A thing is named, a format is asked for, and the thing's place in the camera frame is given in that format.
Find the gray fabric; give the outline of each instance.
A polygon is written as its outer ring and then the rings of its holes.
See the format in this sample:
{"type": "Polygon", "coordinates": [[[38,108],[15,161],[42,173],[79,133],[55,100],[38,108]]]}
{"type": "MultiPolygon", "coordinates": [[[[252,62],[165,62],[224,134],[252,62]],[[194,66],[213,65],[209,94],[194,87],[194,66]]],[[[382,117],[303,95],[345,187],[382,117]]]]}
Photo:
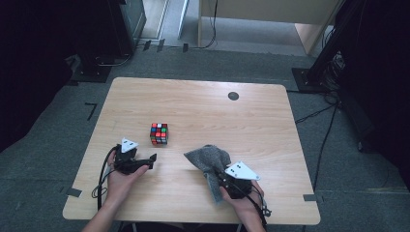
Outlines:
{"type": "Polygon", "coordinates": [[[205,145],[184,155],[195,167],[203,171],[212,197],[215,203],[219,204],[223,199],[216,171],[223,171],[225,166],[231,162],[229,154],[217,146],[205,145]]]}

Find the rubik's cube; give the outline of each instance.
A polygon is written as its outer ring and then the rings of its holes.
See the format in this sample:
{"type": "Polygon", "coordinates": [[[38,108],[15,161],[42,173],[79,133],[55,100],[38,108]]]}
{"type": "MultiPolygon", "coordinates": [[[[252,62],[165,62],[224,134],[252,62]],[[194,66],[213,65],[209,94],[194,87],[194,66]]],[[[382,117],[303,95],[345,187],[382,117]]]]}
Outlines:
{"type": "Polygon", "coordinates": [[[167,144],[168,143],[168,124],[152,124],[151,125],[151,142],[156,144],[167,144]]]}

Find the table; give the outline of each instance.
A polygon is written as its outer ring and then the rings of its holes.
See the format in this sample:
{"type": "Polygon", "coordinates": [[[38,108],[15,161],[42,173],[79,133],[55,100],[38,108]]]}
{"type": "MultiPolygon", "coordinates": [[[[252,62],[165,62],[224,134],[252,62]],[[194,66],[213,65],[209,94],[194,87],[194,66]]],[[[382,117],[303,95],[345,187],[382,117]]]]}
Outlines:
{"type": "MultiPolygon", "coordinates": [[[[217,0],[199,0],[198,46],[201,46],[201,17],[214,17],[217,0]]],[[[344,0],[219,0],[217,17],[295,23],[305,52],[311,54],[332,24],[344,0]]],[[[181,18],[189,0],[185,0],[181,18]]],[[[182,24],[180,20],[179,35],[182,24]]]]}
{"type": "Polygon", "coordinates": [[[103,159],[123,137],[139,143],[137,157],[158,154],[116,219],[237,223],[232,208],[214,203],[202,172],[184,153],[213,144],[243,161],[260,177],[270,224],[317,224],[320,216],[285,88],[273,84],[117,77],[108,92],[73,183],[63,216],[90,219],[97,211],[91,191],[103,159]],[[236,92],[232,101],[228,93],[236,92]],[[151,144],[152,123],[167,123],[168,145],[151,144]]]}

